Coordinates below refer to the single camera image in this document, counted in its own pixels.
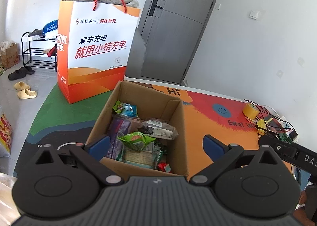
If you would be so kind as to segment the green pastry packet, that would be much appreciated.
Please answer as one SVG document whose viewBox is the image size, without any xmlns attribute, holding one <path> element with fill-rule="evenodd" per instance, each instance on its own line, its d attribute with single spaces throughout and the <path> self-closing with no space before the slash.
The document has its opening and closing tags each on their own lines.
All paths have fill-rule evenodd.
<svg viewBox="0 0 317 226">
<path fill-rule="evenodd" d="M 166 148 L 154 137 L 140 131 L 119 137 L 123 143 L 122 160 L 126 164 L 156 170 L 166 153 Z"/>
</svg>

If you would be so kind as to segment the red candy packet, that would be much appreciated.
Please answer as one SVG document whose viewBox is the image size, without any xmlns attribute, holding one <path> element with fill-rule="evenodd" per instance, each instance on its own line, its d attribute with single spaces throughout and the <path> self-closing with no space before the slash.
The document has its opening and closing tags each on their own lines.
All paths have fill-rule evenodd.
<svg viewBox="0 0 317 226">
<path fill-rule="evenodd" d="M 166 172 L 166 173 L 171 172 L 171 167 L 168 163 L 160 162 L 156 168 L 157 168 L 157 170 L 159 170 L 161 172 Z"/>
</svg>

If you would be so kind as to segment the green blue snack packet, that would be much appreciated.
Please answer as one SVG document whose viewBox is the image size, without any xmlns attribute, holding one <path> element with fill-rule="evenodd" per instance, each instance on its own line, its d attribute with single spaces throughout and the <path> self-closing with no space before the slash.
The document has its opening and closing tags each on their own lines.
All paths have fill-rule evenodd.
<svg viewBox="0 0 317 226">
<path fill-rule="evenodd" d="M 113 106 L 113 110 L 115 113 L 122 115 L 122 116 L 138 117 L 136 105 L 124 103 L 124 102 L 121 102 L 119 100 Z"/>
</svg>

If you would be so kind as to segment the white snack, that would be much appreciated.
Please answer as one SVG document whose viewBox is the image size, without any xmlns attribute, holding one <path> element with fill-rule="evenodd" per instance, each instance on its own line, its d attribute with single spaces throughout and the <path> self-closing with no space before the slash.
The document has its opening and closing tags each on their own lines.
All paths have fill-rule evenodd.
<svg viewBox="0 0 317 226">
<path fill-rule="evenodd" d="M 165 140 L 174 140 L 178 136 L 175 127 L 154 119 L 141 122 L 138 130 L 147 136 Z"/>
</svg>

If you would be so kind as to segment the purple snack packet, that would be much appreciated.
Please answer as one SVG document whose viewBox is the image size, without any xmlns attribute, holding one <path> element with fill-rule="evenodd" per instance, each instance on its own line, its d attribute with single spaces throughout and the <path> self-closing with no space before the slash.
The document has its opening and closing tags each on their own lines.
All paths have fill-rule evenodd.
<svg viewBox="0 0 317 226">
<path fill-rule="evenodd" d="M 123 143 L 119 137 L 127 135 L 131 131 L 132 120 L 126 117 L 113 115 L 110 126 L 108 128 L 108 136 L 110 137 L 110 147 L 107 151 L 106 158 L 121 161 L 124 149 Z"/>
</svg>

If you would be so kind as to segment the yellow tape roll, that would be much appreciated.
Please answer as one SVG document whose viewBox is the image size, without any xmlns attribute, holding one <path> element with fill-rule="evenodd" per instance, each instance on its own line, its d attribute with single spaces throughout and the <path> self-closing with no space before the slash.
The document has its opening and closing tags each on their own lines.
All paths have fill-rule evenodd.
<svg viewBox="0 0 317 226">
<path fill-rule="evenodd" d="M 249 120 L 254 120 L 255 118 L 257 118 L 260 111 L 254 104 L 249 102 L 249 103 L 245 104 L 245 106 L 242 110 L 242 113 Z"/>
</svg>

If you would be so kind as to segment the colourful table mat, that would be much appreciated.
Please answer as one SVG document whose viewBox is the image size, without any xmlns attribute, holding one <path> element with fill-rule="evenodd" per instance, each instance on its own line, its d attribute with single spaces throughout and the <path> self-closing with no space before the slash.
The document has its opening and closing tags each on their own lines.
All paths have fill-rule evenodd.
<svg viewBox="0 0 317 226">
<path fill-rule="evenodd" d="M 210 134 L 226 144 L 234 141 L 245 149 L 258 149 L 258 134 L 242 114 L 245 106 L 242 101 L 189 87 L 161 86 L 159 83 L 143 85 L 183 100 L 190 176 L 212 162 L 202 148 L 204 135 Z M 59 87 L 54 86 L 31 125 L 13 175 L 21 172 L 42 144 L 58 148 L 71 142 L 84 143 L 110 95 L 106 92 L 69 104 Z"/>
</svg>

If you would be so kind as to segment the beige slipper near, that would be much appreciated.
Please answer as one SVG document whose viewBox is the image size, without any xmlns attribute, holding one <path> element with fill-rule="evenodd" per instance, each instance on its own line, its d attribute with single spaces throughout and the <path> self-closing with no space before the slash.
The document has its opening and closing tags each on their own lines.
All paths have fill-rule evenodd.
<svg viewBox="0 0 317 226">
<path fill-rule="evenodd" d="M 17 96 L 21 100 L 34 99 L 37 97 L 37 92 L 32 91 L 32 90 L 28 90 L 28 89 L 24 89 L 24 90 L 19 91 L 17 93 Z"/>
</svg>

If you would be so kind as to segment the beige slipper far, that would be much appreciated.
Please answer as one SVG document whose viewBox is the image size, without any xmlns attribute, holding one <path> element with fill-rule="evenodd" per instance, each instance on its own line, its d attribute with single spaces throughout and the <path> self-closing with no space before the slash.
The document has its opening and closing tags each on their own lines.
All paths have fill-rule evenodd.
<svg viewBox="0 0 317 226">
<path fill-rule="evenodd" d="M 31 89 L 31 87 L 30 87 L 29 85 L 27 85 L 27 83 L 25 83 L 25 82 L 23 82 L 23 81 L 20 81 L 20 82 L 18 82 L 18 83 L 15 83 L 15 84 L 14 84 L 14 88 L 15 88 L 16 90 L 18 90 L 18 91 L 25 90 L 25 89 L 27 89 L 27 90 L 30 90 L 30 89 Z"/>
</svg>

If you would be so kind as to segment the black slipper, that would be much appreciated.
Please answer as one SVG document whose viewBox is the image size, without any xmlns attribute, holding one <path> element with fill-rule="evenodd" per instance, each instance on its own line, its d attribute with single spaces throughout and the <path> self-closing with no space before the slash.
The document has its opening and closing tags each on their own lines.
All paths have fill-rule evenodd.
<svg viewBox="0 0 317 226">
<path fill-rule="evenodd" d="M 21 79 L 26 77 L 26 75 L 32 75 L 35 73 L 35 70 L 33 70 L 30 66 L 24 66 L 21 67 L 19 70 L 16 70 L 15 72 L 8 75 L 8 80 L 13 81 L 17 79 Z"/>
</svg>

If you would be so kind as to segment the brown cardboard box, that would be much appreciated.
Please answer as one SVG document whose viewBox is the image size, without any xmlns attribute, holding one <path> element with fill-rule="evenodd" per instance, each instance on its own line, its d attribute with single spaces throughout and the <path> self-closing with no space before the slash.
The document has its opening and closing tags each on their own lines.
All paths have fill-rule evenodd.
<svg viewBox="0 0 317 226">
<path fill-rule="evenodd" d="M 158 118 L 174 126 L 178 136 L 167 148 L 167 163 L 171 167 L 170 175 L 187 177 L 186 139 L 183 102 L 174 96 L 169 96 L 149 87 L 141 86 L 129 81 L 119 81 L 103 107 L 88 139 L 87 144 L 104 135 L 111 123 L 112 107 L 120 100 L 137 106 L 139 118 Z"/>
</svg>

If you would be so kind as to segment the black shoe rack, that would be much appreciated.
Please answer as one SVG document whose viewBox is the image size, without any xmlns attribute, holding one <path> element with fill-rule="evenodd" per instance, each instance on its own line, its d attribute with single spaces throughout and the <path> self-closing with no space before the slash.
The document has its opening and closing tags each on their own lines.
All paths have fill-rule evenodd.
<svg viewBox="0 0 317 226">
<path fill-rule="evenodd" d="M 45 68 L 57 71 L 57 36 L 29 36 L 25 32 L 21 37 L 21 59 L 24 66 Z"/>
</svg>

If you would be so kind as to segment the grey chair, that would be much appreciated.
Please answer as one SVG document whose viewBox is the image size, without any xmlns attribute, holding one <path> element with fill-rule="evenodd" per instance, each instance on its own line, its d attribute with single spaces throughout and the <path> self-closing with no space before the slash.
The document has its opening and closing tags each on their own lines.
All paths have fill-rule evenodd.
<svg viewBox="0 0 317 226">
<path fill-rule="evenodd" d="M 144 63 L 144 57 L 146 54 L 145 41 L 138 30 L 135 29 L 130 54 L 128 57 L 125 76 L 130 78 L 141 78 L 141 71 Z"/>
</svg>

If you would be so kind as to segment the cardboard box on floor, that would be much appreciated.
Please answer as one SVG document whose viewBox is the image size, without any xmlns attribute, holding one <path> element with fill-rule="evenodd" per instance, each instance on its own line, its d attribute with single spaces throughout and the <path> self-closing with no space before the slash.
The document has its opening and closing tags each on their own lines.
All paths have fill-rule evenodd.
<svg viewBox="0 0 317 226">
<path fill-rule="evenodd" d="M 11 68 L 20 61 L 18 45 L 13 41 L 1 42 L 1 63 L 4 68 Z"/>
</svg>

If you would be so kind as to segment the white wall switch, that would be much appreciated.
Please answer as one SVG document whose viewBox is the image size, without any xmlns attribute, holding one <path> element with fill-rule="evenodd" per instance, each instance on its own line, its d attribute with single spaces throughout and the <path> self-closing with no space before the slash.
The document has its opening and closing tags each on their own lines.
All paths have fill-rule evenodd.
<svg viewBox="0 0 317 226">
<path fill-rule="evenodd" d="M 249 18 L 253 20 L 257 20 L 259 17 L 259 13 L 260 13 L 259 11 L 251 10 L 249 14 Z"/>
</svg>

